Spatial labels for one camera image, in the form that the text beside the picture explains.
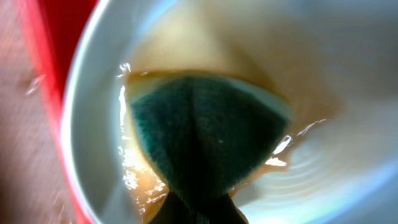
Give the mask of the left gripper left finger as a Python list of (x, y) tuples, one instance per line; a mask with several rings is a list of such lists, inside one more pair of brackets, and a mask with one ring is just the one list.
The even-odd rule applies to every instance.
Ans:
[(169, 192), (148, 224), (197, 224), (197, 214), (177, 194)]

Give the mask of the green scrubbing sponge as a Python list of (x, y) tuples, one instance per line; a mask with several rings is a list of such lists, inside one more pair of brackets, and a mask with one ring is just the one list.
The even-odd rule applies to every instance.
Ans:
[(225, 77), (151, 78), (127, 98), (137, 140), (190, 207), (226, 194), (260, 165), (290, 123), (271, 91)]

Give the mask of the white plate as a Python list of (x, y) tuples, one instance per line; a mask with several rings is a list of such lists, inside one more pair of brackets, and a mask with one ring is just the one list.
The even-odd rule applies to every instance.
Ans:
[(91, 223), (147, 223), (169, 186), (133, 104), (182, 75), (289, 126), (230, 194), (248, 223), (397, 222), (396, 1), (100, 1), (70, 69), (68, 178)]

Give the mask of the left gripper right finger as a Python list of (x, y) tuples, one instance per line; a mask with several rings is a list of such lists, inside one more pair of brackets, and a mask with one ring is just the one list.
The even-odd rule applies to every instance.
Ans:
[(216, 224), (247, 224), (247, 220), (235, 206), (229, 194), (224, 194), (216, 200), (204, 205), (200, 213)]

